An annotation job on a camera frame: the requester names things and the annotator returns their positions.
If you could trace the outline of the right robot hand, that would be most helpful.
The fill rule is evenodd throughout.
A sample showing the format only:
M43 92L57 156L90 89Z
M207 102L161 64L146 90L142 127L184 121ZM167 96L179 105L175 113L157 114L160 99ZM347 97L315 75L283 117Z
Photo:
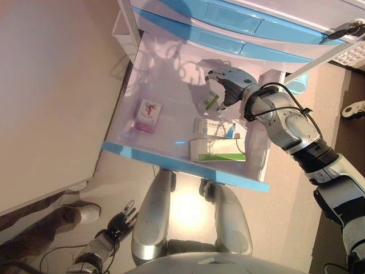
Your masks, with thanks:
M217 111L225 110L241 101L248 88L258 86L256 79L252 75L235 67L210 70L205 80L215 80L225 89L224 100L218 106Z

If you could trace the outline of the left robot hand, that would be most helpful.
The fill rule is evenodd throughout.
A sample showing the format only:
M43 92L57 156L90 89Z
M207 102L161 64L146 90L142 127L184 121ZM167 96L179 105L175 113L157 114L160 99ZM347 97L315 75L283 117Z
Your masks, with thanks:
M138 212L135 207L135 201L130 200L122 211L109 221L107 229L114 237L121 238L122 236L129 234L133 229L137 215Z

